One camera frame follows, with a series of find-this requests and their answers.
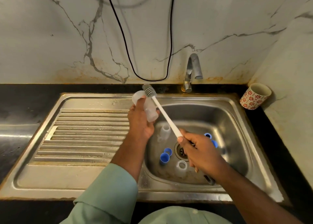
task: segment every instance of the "faucet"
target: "faucet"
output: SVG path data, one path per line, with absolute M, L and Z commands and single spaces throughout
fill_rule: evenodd
M 193 72 L 193 70 L 194 70 L 195 79 L 203 79 L 199 57 L 195 53 L 191 54 L 188 59 L 186 76 L 184 79 L 184 84 L 182 86 L 183 92 L 189 93 L 192 91 L 190 80 L 191 80 L 191 73 Z

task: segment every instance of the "gray bristles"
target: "gray bristles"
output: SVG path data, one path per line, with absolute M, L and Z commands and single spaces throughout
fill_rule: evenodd
M 157 93 L 155 92 L 155 90 L 150 84 L 144 84 L 142 88 L 145 91 L 145 94 L 147 95 L 147 97 L 153 97 L 157 95 Z

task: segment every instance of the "stainless steel sink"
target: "stainless steel sink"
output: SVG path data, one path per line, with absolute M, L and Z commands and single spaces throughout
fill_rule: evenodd
M 131 94 L 63 94 L 1 185 L 2 199 L 74 199 L 111 161 L 129 129 Z M 277 202 L 283 196 L 233 95 L 160 94 L 158 100 L 178 127 L 210 133 L 222 157 Z M 172 133 L 159 143 L 166 123 L 160 116 L 149 140 L 138 182 L 141 201 L 232 201 L 219 185 L 188 168 L 177 177 L 174 166 L 185 160 Z M 164 148 L 173 150 L 161 166 Z

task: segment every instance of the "black countertop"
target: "black countertop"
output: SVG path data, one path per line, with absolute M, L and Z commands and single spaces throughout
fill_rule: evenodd
M 179 85 L 155 84 L 157 93 L 180 93 Z M 193 93 L 236 93 L 246 85 L 193 85 Z M 0 84 L 0 182 L 27 147 L 41 122 L 62 92 L 135 93 L 140 85 L 122 84 Z M 255 135 L 266 154 L 276 180 L 290 200 L 282 206 L 304 223 L 313 220 L 313 191 L 261 108 L 246 110 Z M 233 204 L 223 203 L 142 203 L 137 202 L 132 223 L 147 214 L 172 205 L 188 206 L 216 213 L 232 223 L 245 223 Z M 59 223 L 73 208 L 72 201 L 0 201 L 1 223 Z

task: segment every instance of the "person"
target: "person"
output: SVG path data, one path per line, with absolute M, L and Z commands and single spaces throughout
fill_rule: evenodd
M 144 160 L 146 144 L 154 132 L 143 109 L 145 98 L 132 105 L 129 132 L 119 150 L 95 181 L 75 201 L 62 224 L 130 223 L 138 194 L 137 182 Z M 213 177 L 230 195 L 248 224 L 301 223 L 275 203 L 252 182 L 231 168 L 204 135 L 186 132 L 177 141 L 184 148 L 191 167 Z M 172 206 L 155 211 L 140 221 L 148 223 L 230 223 L 226 219 L 193 208 Z

